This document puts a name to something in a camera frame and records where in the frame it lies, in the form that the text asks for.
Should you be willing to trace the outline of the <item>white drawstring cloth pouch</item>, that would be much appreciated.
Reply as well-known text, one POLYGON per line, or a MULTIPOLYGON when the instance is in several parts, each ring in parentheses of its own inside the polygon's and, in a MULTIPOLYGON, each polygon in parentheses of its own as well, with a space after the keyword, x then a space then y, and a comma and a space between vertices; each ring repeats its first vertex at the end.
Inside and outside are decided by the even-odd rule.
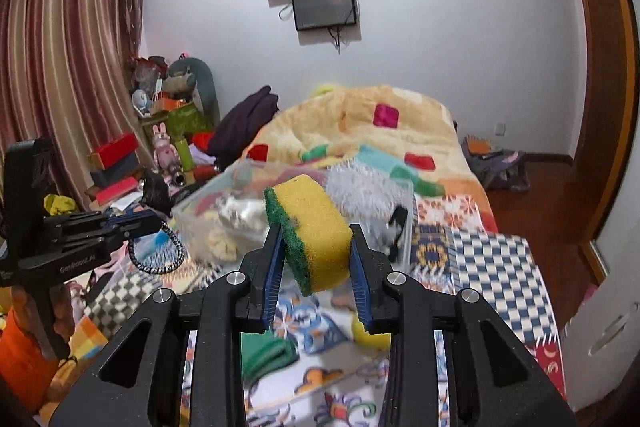
POLYGON ((262 199, 221 196, 205 217, 213 222, 206 237, 207 245, 222 262, 238 261, 264 245, 269 225, 262 199))

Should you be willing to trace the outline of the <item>yellow green scrub sponge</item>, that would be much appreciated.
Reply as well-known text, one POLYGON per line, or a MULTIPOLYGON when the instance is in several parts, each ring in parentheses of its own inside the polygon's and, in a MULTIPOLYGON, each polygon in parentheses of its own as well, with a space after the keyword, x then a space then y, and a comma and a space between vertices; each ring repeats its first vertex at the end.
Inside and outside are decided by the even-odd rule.
POLYGON ((300 174, 264 191, 270 225, 281 228, 285 261, 310 296, 348 277, 352 229, 321 184, 300 174))

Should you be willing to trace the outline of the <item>red box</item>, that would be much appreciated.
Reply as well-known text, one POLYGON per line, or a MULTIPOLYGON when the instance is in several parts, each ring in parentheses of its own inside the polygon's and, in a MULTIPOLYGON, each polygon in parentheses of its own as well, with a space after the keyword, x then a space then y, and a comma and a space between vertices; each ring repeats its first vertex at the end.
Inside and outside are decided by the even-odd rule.
POLYGON ((106 170, 113 167, 122 158, 134 153, 138 148, 138 139, 134 132, 129 132, 106 144, 97 147, 89 156, 92 170, 106 170))

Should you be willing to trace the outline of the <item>white wardrobe with hearts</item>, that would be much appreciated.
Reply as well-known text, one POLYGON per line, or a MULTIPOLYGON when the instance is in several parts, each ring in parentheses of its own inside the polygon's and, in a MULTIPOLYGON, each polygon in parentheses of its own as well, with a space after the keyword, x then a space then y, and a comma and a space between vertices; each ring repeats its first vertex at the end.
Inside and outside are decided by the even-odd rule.
POLYGON ((623 183, 596 239, 608 275, 565 326, 566 395, 579 411, 617 388, 639 353, 639 135, 623 183))

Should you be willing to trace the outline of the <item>pink bunny plush toy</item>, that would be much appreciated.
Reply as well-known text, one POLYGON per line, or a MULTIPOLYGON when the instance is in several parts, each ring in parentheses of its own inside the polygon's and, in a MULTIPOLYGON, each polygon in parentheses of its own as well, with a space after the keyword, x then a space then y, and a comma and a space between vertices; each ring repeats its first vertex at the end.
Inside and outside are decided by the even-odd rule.
POLYGON ((171 143, 166 126, 163 122, 154 124, 153 131, 153 158, 158 169, 174 173, 181 166, 180 158, 175 145, 171 143))

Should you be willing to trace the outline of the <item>green bottle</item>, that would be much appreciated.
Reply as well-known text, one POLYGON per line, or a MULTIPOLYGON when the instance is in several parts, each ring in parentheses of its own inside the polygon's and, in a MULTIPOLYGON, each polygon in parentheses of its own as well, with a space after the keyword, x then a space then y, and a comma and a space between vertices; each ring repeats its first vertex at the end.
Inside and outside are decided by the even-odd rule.
POLYGON ((192 171, 194 168, 194 161, 192 158, 190 145, 186 138, 182 138, 180 140, 176 140, 174 142, 176 151, 180 158, 181 166, 183 171, 192 171))

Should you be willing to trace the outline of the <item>green knitted cloth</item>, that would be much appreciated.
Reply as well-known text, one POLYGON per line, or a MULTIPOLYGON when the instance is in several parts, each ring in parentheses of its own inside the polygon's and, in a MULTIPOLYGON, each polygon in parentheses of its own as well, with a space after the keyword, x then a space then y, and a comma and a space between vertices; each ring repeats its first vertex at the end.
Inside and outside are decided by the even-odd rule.
POLYGON ((241 371, 245 386, 299 359, 296 342, 273 332, 241 334, 241 371))

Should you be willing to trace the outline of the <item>clear plastic storage bin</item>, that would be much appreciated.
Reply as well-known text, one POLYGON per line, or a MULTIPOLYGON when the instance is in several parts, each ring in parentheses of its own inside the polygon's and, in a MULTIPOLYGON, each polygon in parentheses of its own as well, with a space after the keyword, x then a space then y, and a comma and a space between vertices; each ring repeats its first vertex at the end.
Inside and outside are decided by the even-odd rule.
POLYGON ((394 269, 410 265, 413 186, 358 160, 312 168, 241 160, 211 179, 172 214, 190 256, 232 268, 262 246, 271 219, 266 193, 277 194, 294 231, 314 230, 322 239, 337 222, 359 225, 370 248, 394 269))

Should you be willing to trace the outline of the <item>red thermos bottle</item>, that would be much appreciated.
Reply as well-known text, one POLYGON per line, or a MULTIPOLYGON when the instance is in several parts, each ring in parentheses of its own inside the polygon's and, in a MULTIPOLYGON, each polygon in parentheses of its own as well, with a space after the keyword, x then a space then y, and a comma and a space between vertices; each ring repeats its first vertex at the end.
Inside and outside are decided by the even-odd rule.
POLYGON ((193 178, 196 182, 206 182, 218 176, 219 173, 219 169, 212 165, 195 166, 192 170, 193 178))

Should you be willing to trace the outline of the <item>green box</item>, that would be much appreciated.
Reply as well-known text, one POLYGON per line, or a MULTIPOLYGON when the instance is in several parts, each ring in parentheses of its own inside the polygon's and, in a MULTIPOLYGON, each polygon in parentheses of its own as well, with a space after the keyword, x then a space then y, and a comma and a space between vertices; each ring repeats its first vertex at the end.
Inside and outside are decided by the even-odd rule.
POLYGON ((153 126, 165 124, 166 132, 172 141, 181 140, 187 134, 207 132, 213 130, 213 125, 209 122, 193 103, 170 110, 160 112, 150 118, 143 118, 140 124, 148 141, 153 139, 153 126))

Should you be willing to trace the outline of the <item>patterned patchwork bed cover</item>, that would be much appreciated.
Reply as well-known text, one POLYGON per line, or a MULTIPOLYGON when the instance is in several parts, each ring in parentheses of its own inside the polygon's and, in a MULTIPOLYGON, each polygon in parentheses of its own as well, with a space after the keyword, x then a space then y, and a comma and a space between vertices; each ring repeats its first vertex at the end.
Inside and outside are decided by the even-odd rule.
POLYGON ((280 293, 284 231, 207 288, 160 288, 122 325, 52 416, 55 426, 570 426, 572 410, 479 291, 430 291, 354 228, 349 273, 358 319, 390 352, 339 347, 256 384, 242 336, 292 311, 280 293))

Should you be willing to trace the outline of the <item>green dinosaur plush toy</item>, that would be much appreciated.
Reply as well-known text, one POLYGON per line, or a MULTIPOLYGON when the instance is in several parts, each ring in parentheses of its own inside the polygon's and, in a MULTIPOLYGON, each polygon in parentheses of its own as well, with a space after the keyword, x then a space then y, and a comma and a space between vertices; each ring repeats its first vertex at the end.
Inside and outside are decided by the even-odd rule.
POLYGON ((163 91, 171 98, 190 98, 205 118, 217 126, 220 116, 213 73, 199 58, 180 58, 171 63, 163 91))

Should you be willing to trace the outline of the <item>dark purple jacket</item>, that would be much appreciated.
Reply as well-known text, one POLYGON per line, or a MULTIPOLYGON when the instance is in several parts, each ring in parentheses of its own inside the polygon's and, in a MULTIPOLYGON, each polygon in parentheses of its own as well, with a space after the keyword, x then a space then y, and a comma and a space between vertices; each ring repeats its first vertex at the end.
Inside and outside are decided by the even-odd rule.
POLYGON ((279 97, 264 86, 236 104, 222 118, 207 144, 206 153, 224 170, 238 160, 258 131, 278 113, 279 97))

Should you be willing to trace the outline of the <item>bag on floor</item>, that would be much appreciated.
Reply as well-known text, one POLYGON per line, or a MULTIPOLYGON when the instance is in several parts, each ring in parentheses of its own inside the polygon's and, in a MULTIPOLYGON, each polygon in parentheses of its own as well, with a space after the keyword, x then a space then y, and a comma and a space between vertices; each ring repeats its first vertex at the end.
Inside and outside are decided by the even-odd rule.
POLYGON ((461 144, 468 165, 485 190, 527 192, 527 155, 520 150, 505 150, 494 143, 467 135, 461 144))

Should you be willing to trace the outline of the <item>striped red curtain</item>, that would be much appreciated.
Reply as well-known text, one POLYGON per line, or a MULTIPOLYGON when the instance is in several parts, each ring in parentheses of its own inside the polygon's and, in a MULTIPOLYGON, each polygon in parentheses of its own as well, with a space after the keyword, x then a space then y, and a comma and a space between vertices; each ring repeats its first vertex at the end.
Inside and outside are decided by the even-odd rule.
POLYGON ((1 147, 44 136, 60 193, 89 204, 90 154, 143 131, 130 101, 142 0, 1 0, 1 147))

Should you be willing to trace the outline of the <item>colourful patchwork fleece blanket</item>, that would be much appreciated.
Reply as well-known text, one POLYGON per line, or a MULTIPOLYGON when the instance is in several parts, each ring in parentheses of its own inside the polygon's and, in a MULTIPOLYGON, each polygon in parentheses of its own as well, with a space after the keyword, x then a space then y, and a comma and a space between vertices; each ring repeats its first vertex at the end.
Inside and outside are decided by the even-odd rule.
POLYGON ((409 181, 422 225, 497 231, 446 106, 390 86, 333 88, 276 116, 244 150, 246 159, 329 167, 358 161, 409 181))

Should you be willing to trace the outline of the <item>brown wooden door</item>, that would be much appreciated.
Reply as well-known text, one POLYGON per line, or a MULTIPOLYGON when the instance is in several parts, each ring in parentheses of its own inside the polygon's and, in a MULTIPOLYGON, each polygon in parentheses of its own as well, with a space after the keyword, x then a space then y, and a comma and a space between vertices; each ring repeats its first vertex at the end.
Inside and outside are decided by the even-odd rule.
POLYGON ((620 193, 638 116, 637 23, 631 0, 582 0, 586 32, 586 87, 573 160, 574 199, 582 223, 574 237, 597 282, 608 262, 597 238, 620 193))

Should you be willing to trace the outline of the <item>small dark wall monitor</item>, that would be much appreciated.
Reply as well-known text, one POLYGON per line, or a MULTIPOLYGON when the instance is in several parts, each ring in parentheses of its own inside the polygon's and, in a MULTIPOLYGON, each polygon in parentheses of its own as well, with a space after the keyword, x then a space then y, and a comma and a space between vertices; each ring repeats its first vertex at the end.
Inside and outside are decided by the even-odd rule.
POLYGON ((297 31, 355 26, 356 0, 292 0, 297 31))

